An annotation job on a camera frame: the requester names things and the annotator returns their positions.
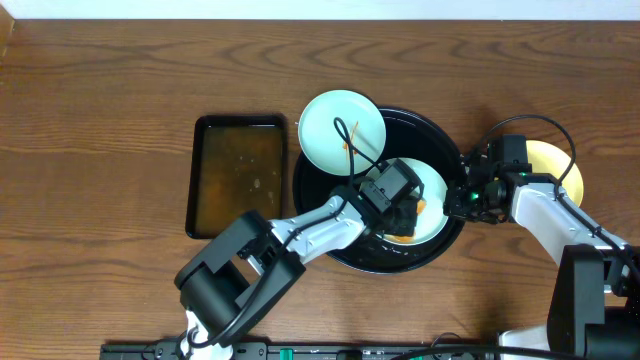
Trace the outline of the green orange sponge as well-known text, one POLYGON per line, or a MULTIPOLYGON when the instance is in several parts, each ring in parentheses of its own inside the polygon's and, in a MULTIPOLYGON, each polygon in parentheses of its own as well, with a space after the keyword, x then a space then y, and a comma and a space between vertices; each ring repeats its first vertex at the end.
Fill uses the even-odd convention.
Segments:
POLYGON ((414 243, 418 219, 425 208, 425 200, 408 201, 395 208, 389 228, 384 232, 384 238, 401 245, 414 243))

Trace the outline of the light green plate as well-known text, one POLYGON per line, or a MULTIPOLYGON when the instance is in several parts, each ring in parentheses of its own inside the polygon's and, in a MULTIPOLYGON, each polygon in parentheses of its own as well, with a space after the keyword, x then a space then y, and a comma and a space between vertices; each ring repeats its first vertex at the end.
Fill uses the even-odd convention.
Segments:
POLYGON ((303 110, 298 138, 307 159, 320 170, 336 176, 350 174, 349 149, 339 136, 334 119, 340 118, 355 147, 354 173, 366 171, 377 161, 386 144, 386 125, 377 106, 367 97, 349 90, 331 90, 316 96, 303 110))
POLYGON ((411 236, 383 233, 378 235, 378 238, 401 246, 420 245, 434 239, 448 221, 448 217, 443 212, 447 185, 442 176, 430 165, 411 158, 400 158, 400 160, 416 173, 424 185, 422 193, 418 188, 411 193, 412 196, 422 194, 416 207, 416 225, 411 236))

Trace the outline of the yellow plate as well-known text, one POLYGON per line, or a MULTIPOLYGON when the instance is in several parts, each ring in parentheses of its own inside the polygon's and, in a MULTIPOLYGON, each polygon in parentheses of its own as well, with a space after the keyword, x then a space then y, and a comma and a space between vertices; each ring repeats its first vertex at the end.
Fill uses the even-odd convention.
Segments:
MULTIPOLYGON (((527 154, 534 173, 549 173, 556 179, 564 173, 570 156, 560 148, 539 140, 527 140, 527 154)), ((584 197, 584 181, 577 165, 573 165, 568 175, 562 180, 562 187, 569 198, 580 206, 584 197)))

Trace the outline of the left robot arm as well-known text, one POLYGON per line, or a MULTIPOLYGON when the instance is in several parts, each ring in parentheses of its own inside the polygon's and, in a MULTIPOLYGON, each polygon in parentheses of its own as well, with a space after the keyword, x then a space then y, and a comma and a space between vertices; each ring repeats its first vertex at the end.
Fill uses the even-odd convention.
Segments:
POLYGON ((306 263, 386 228, 394 209, 423 191, 413 183, 398 190, 374 183, 361 191, 340 186, 324 205, 293 218, 243 214, 175 277, 188 321, 177 346, 180 358, 230 358, 232 344, 299 280, 306 263))

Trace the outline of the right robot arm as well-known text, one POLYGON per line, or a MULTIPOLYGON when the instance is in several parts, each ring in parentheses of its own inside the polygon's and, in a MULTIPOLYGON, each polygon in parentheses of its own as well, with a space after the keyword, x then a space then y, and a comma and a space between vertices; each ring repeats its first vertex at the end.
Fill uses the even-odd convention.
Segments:
POLYGON ((490 150, 463 158, 447 192, 447 215, 512 222, 558 267, 545 324, 502 333, 498 359, 636 359, 639 251, 597 224, 573 201, 575 160, 548 146, 490 150))

